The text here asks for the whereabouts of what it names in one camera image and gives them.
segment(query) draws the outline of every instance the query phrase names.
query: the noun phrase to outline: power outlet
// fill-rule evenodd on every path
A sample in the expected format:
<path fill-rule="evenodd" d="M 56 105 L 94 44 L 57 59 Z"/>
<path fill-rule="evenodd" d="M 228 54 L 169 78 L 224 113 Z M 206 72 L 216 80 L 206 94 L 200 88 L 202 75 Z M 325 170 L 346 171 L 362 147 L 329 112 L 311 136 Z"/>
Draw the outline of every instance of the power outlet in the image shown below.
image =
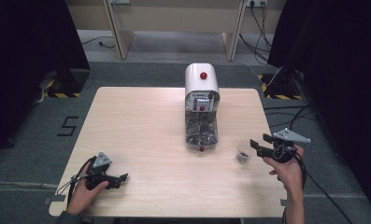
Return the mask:
<path fill-rule="evenodd" d="M 263 7 L 267 5 L 267 0 L 247 0 L 246 7 L 251 7 L 251 1 L 254 1 L 254 7 Z"/>

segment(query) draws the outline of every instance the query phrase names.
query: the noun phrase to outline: wall socket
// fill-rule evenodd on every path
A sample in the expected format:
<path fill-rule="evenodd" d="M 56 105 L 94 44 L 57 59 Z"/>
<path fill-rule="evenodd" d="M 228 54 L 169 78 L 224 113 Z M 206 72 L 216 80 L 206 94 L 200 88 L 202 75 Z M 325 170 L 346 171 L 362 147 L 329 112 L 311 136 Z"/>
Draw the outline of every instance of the wall socket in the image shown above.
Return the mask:
<path fill-rule="evenodd" d="M 253 0 L 254 1 L 254 7 L 262 7 L 262 3 L 264 3 L 267 6 L 267 0 Z M 246 7 L 250 7 L 251 0 L 247 0 Z"/>

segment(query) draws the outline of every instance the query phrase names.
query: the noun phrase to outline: black tape marking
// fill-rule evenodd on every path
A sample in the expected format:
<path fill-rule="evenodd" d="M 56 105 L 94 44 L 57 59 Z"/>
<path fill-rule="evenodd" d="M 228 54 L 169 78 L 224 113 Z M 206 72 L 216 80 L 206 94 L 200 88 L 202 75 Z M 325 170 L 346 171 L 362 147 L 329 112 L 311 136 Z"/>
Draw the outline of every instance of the black tape marking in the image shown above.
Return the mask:
<path fill-rule="evenodd" d="M 75 129 L 77 128 L 77 126 L 69 126 L 69 125 L 66 125 L 66 122 L 69 120 L 69 119 L 77 119 L 79 117 L 74 117 L 74 116 L 67 116 L 65 118 L 65 121 L 62 125 L 62 128 L 67 128 L 67 129 L 72 129 L 71 130 L 71 133 L 58 133 L 57 136 L 59 137 L 65 137 L 65 136 L 72 136 L 74 134 L 74 131 Z"/>

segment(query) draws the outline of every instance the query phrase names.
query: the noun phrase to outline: person's left hand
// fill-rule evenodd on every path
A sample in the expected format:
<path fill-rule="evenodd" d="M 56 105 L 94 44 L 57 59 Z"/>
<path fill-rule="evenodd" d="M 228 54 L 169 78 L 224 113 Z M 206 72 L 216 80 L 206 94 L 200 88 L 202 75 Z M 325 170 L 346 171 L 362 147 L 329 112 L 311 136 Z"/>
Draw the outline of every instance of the person's left hand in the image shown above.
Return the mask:
<path fill-rule="evenodd" d="M 82 174 L 86 175 L 90 163 L 87 163 L 82 170 Z M 71 215 L 79 215 L 83 210 L 85 210 L 89 205 L 91 205 L 95 197 L 108 186 L 108 182 L 101 182 L 97 187 L 92 190 L 86 188 L 86 180 L 81 178 L 75 187 L 74 193 L 72 195 L 71 202 L 66 208 L 66 213 Z"/>

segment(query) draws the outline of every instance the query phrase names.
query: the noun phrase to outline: black stand base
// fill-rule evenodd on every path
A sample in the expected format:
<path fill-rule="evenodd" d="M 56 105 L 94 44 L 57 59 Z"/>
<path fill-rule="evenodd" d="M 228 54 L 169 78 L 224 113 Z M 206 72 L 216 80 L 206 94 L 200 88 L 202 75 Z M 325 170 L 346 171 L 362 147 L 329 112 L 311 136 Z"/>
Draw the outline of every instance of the black stand base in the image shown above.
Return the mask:
<path fill-rule="evenodd" d="M 278 83 L 275 80 L 270 83 L 273 76 L 274 74 L 262 74 L 260 77 L 260 80 L 264 84 L 262 86 L 264 97 L 281 100 L 301 100 L 300 91 L 293 82 L 293 78 L 289 78 L 285 83 L 282 81 Z"/>
<path fill-rule="evenodd" d="M 52 80 L 45 92 L 45 97 L 79 97 L 80 92 L 89 76 L 89 71 L 71 71 L 73 79 L 63 81 L 60 77 Z"/>

